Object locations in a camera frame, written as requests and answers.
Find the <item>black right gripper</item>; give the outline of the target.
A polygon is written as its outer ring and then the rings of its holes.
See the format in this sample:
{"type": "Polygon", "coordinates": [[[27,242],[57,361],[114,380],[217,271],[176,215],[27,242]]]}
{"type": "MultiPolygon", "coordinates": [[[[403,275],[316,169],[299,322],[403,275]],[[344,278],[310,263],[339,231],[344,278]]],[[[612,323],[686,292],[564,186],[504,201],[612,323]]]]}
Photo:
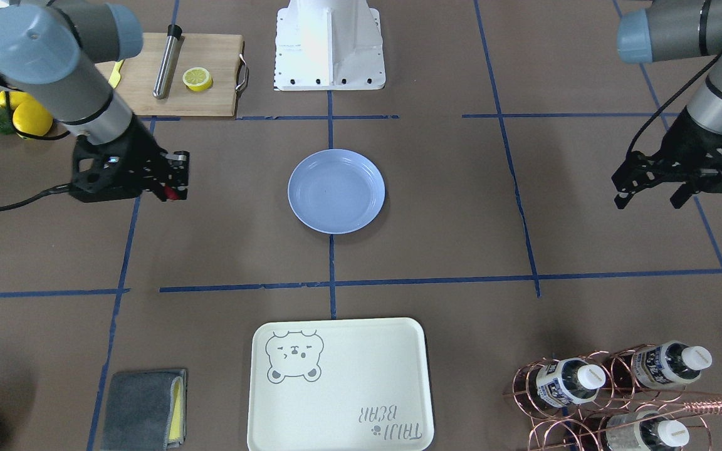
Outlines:
{"type": "Polygon", "coordinates": [[[165,186],[178,191],[180,200],[188,198],[190,153],[168,153],[139,119],[103,145],[77,137],[72,158],[70,194],[80,202],[135,198],[144,191],[166,202],[165,186]]]}

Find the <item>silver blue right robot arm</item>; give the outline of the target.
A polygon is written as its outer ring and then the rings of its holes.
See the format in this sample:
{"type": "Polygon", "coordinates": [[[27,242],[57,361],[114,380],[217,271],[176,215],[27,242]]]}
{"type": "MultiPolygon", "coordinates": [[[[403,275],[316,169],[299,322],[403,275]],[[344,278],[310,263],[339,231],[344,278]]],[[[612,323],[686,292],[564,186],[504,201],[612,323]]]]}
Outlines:
{"type": "Polygon", "coordinates": [[[86,1],[0,6],[0,86],[34,97],[72,136],[71,180],[35,195],[109,202],[152,192],[186,200],[189,152],[167,152],[97,68],[140,54],[131,9],[86,1]]]}

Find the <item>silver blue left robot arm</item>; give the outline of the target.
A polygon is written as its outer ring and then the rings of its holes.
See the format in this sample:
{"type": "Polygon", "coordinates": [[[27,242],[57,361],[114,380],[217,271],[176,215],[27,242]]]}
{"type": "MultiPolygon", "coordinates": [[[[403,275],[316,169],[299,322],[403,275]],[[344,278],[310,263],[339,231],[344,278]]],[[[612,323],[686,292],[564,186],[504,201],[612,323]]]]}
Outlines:
{"type": "Polygon", "coordinates": [[[722,194],[722,1],[653,1],[619,23],[617,50],[629,64],[710,57],[693,77],[704,82],[651,156],[634,149],[611,177],[619,209],[645,189],[677,183],[671,205],[694,194],[722,194]]]}

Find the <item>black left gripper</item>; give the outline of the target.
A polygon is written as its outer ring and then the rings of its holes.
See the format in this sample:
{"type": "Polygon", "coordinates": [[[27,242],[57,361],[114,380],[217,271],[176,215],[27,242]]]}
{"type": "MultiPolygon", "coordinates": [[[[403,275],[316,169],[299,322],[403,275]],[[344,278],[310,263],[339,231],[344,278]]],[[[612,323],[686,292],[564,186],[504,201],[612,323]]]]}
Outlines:
{"type": "Polygon", "coordinates": [[[670,197],[675,209],[699,192],[722,194],[722,134],[703,128],[684,110],[662,138],[658,152],[650,157],[628,154],[611,180],[618,192],[617,209],[625,209],[637,192],[661,183],[680,183],[670,197]]]}

